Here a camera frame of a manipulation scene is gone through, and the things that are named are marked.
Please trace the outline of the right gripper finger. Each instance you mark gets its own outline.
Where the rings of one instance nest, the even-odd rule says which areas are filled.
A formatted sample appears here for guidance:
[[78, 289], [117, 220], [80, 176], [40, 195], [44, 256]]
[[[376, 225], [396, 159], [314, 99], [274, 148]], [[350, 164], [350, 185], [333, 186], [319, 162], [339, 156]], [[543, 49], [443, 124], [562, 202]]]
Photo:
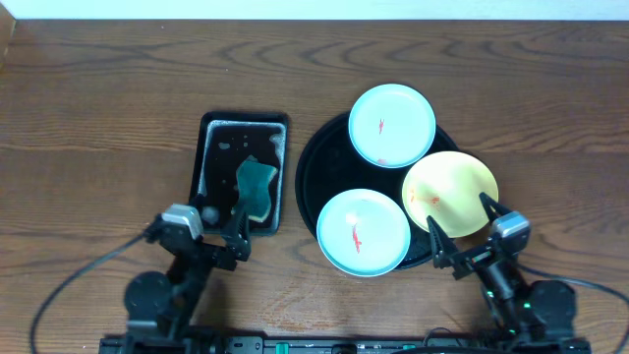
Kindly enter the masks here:
[[458, 254], [458, 248], [446, 235], [432, 216], [427, 217], [433, 266], [446, 268], [453, 266], [452, 257]]
[[501, 216], [511, 212], [508, 207], [501, 205], [485, 192], [481, 192], [479, 198], [489, 222], [494, 222]]

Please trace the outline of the yellow plate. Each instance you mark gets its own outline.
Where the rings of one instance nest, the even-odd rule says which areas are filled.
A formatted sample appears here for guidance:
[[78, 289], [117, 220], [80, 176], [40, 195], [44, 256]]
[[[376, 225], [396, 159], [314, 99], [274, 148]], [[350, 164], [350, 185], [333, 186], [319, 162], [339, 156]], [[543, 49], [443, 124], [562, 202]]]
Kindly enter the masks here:
[[481, 193], [497, 200], [496, 179], [483, 162], [461, 151], [420, 159], [402, 184], [402, 202], [411, 220], [427, 231], [432, 217], [450, 238], [466, 237], [488, 224]]

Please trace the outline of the green yellow sponge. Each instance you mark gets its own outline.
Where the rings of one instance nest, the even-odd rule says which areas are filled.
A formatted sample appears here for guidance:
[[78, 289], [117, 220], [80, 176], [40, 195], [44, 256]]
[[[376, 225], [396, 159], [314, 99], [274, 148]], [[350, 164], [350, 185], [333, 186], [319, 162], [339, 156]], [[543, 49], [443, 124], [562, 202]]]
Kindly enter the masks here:
[[277, 172], [276, 167], [260, 163], [252, 155], [248, 156], [236, 170], [239, 198], [232, 213], [242, 210], [249, 220], [265, 222], [272, 206], [269, 185]]

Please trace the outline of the light blue plate bottom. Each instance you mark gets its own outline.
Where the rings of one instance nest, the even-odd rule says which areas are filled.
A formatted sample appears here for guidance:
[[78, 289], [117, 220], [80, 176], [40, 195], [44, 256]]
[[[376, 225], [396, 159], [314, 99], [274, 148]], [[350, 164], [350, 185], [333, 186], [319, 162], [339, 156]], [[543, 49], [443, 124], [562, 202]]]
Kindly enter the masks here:
[[402, 208], [384, 194], [353, 189], [328, 201], [316, 223], [326, 258], [358, 277], [376, 277], [397, 268], [407, 255], [411, 228]]

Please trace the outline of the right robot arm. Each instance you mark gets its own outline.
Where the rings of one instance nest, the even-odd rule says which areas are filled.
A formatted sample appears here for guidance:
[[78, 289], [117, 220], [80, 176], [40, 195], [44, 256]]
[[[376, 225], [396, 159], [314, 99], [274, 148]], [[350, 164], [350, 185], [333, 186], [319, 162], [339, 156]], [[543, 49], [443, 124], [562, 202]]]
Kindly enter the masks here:
[[505, 338], [514, 347], [552, 346], [574, 337], [576, 292], [559, 280], [529, 283], [517, 267], [517, 256], [531, 235], [528, 218], [501, 205], [488, 194], [479, 199], [490, 223], [487, 241], [467, 251], [429, 216], [427, 224], [433, 265], [451, 267], [455, 279], [475, 274]]

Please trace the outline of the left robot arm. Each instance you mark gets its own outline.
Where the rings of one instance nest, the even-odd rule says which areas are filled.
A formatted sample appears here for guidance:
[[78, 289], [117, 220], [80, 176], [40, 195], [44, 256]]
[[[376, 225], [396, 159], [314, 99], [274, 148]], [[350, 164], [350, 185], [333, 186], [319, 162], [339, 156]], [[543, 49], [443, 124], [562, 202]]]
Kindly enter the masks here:
[[142, 273], [127, 286], [124, 353], [201, 353], [215, 345], [211, 335], [190, 330], [190, 320], [212, 270], [233, 271], [249, 258], [248, 205], [248, 200], [237, 202], [221, 230], [223, 246], [203, 242], [202, 220], [194, 206], [174, 204], [155, 218], [143, 236], [171, 253], [174, 261], [167, 272]]

